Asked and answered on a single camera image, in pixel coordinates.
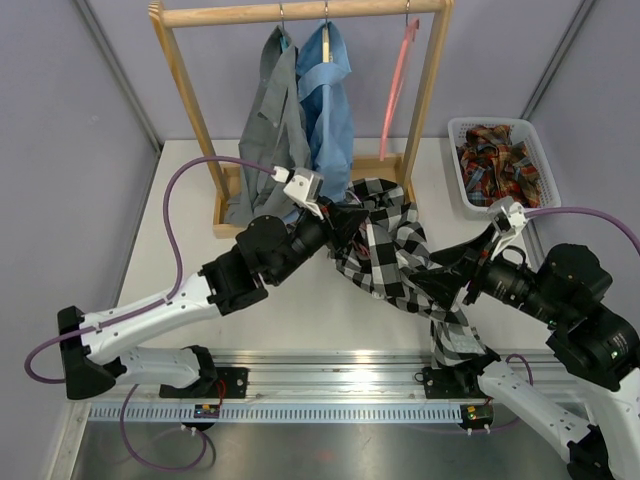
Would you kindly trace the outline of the pink hanger with chrome hook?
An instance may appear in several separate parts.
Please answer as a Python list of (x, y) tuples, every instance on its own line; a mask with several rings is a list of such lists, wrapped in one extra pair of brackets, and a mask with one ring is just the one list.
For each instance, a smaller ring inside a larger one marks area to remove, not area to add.
[[(345, 192), (345, 198), (348, 200), (350, 204), (356, 204), (358, 207), (364, 207), (364, 204), (360, 200), (360, 198), (351, 190), (347, 190)], [(365, 218), (363, 222), (360, 224), (358, 232), (354, 235), (354, 238), (353, 238), (354, 250), (359, 256), (363, 258), (370, 257), (370, 251), (369, 251), (368, 239), (367, 239), (368, 223), (369, 223), (368, 218)]]

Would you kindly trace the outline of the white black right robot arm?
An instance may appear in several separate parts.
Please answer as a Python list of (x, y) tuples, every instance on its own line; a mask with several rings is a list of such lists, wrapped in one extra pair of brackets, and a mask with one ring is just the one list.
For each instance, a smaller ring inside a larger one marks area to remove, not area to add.
[(519, 379), (493, 350), (456, 366), (424, 368), (427, 394), (481, 396), (504, 404), (544, 438), (574, 479), (639, 476), (639, 335), (603, 305), (612, 283), (584, 245), (553, 247), (537, 271), (506, 259), (492, 228), (432, 254), (436, 268), (412, 275), (449, 310), (460, 290), (470, 305), (487, 294), (544, 323), (554, 357), (582, 387), (592, 420), (561, 408)]

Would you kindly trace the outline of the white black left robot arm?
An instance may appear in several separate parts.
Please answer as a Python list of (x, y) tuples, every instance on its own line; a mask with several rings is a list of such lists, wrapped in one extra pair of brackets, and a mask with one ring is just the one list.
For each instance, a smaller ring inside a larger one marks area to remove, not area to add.
[(157, 385), (163, 398), (210, 398), (221, 391), (213, 357), (203, 346), (146, 348), (144, 342), (179, 327), (228, 316), (267, 298), (318, 250), (349, 247), (368, 217), (362, 207), (320, 200), (293, 226), (260, 216), (236, 237), (230, 251), (189, 276), (171, 299), (111, 312), (84, 313), (75, 306), (58, 314), (66, 395), (97, 397), (117, 385)]

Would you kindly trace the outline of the black white checkered shirt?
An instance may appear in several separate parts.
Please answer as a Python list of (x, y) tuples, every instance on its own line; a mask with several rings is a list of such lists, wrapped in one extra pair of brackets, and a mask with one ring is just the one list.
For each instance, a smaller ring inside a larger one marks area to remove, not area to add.
[(337, 271), (373, 298), (428, 319), (438, 368), (488, 354), (488, 347), (459, 308), (444, 311), (410, 280), (413, 273), (428, 270), (431, 264), (417, 205), (405, 198), (404, 189), (389, 180), (365, 178), (352, 181), (347, 190), (369, 211), (370, 257), (359, 256), (352, 240), (343, 252), (331, 256)]

